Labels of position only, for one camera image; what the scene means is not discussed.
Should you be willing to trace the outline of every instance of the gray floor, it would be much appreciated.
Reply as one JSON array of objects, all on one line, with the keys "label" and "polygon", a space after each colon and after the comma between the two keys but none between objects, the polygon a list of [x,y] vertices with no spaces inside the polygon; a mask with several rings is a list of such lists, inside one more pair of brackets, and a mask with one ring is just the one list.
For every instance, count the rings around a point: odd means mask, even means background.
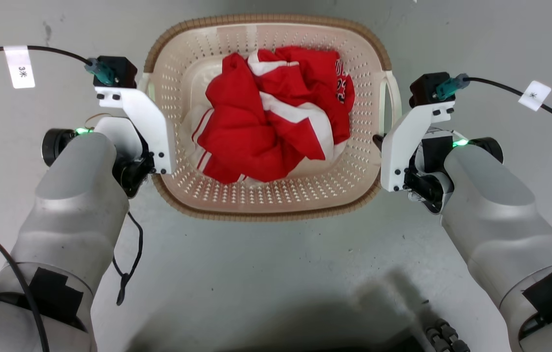
[{"label": "gray floor", "polygon": [[[357,20],[387,47],[401,84],[464,71],[523,90],[552,87],[552,1],[183,0],[0,1],[0,45],[48,44],[84,56],[124,55],[142,67],[176,22],[212,14],[293,12]],[[0,241],[8,248],[46,167],[44,132],[77,127],[102,111],[90,76],[73,60],[32,54],[35,89],[10,87],[0,54]],[[552,93],[546,103],[552,106]],[[552,116],[473,84],[447,126],[493,136],[507,165],[535,192],[552,224]],[[109,270],[93,308],[102,352],[213,351],[252,346],[381,343],[432,308],[473,351],[508,350],[506,328],[439,226],[404,194],[382,193],[358,212],[291,223],[197,221],[146,185],[131,201],[146,230],[142,263],[115,306]],[[128,270],[137,247],[126,223],[116,253]],[[0,268],[4,260],[0,256]]]}]

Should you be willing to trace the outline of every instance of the red fabric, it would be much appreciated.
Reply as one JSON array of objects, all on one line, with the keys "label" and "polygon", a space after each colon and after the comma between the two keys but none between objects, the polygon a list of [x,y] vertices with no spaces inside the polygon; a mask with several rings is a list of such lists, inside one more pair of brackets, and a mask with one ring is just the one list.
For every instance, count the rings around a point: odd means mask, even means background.
[{"label": "red fabric", "polygon": [[[254,76],[239,54],[223,60],[222,74],[207,88],[214,112],[197,139],[212,154],[202,172],[222,183],[243,176],[269,182],[287,176],[305,156],[325,158],[309,118],[294,123],[264,111],[259,91],[293,107],[317,105],[329,117],[335,145],[350,137],[354,87],[349,76],[338,77],[338,53],[284,47],[276,53],[260,50],[258,57],[300,64]],[[343,103],[337,97],[340,79],[345,82]]]}]

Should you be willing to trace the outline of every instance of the basket handle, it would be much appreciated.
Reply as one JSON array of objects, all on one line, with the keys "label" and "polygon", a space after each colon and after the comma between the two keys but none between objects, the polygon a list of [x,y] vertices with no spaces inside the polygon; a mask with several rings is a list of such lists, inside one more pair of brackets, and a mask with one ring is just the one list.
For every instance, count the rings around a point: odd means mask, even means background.
[{"label": "basket handle", "polygon": [[139,83],[137,83],[137,90],[140,90],[150,98],[153,102],[155,102],[155,85],[150,80],[150,74],[144,73],[142,74],[142,78],[139,80]]},{"label": "basket handle", "polygon": [[[379,126],[380,134],[388,133],[388,131],[395,125],[397,120],[402,117],[402,101],[400,98],[400,89],[397,86],[397,81],[392,71],[384,71],[384,75],[381,81],[381,111],[379,116],[383,116],[383,121]],[[389,100],[391,102],[391,120],[390,124],[387,121],[385,114],[385,94],[389,94]]]}]

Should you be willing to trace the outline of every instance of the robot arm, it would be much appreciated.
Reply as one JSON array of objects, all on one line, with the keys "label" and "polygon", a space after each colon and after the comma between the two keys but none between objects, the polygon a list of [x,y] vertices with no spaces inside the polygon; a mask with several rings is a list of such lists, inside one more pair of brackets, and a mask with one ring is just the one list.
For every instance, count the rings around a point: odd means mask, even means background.
[{"label": "robot arm", "polygon": [[441,215],[504,317],[514,352],[552,352],[552,227],[528,187],[502,165],[495,140],[455,141],[454,133],[430,128],[445,116],[435,111],[454,110],[435,94],[448,78],[428,74],[411,86],[413,110],[383,139],[381,183]]},{"label": "robot arm", "polygon": [[[53,352],[97,350],[91,303],[113,259],[128,199],[148,174],[176,167],[174,134],[156,105],[135,89],[136,70],[119,69],[131,66],[123,58],[100,59],[119,76],[112,87],[94,80],[100,104],[124,109],[128,118],[103,118],[94,130],[48,131],[42,156],[50,169],[12,250]],[[0,272],[0,336],[0,351],[40,347],[33,315],[8,266]]]}]

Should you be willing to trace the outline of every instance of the green led light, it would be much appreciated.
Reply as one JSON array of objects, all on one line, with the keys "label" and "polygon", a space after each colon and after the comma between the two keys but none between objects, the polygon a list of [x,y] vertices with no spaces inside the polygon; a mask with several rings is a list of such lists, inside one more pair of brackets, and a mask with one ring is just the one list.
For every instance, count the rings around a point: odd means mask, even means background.
[{"label": "green led light", "polygon": [[459,146],[462,146],[462,145],[467,145],[468,143],[469,143],[468,140],[462,139],[462,140],[457,140],[456,142],[452,143],[452,146],[453,147],[459,147]]},{"label": "green led light", "polygon": [[93,132],[93,130],[91,129],[84,129],[84,128],[78,128],[78,129],[75,129],[74,132],[76,132],[76,134],[85,134],[85,133],[91,133]]}]

